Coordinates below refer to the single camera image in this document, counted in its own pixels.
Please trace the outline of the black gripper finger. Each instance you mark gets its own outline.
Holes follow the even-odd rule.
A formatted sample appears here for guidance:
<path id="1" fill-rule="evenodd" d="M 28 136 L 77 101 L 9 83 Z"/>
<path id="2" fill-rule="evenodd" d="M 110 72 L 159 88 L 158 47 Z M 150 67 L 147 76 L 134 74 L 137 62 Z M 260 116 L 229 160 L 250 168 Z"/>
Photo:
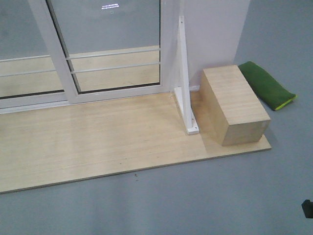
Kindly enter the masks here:
<path id="1" fill-rule="evenodd" d="M 313 202 L 311 200 L 304 200 L 301 207 L 306 218 L 313 218 Z"/>

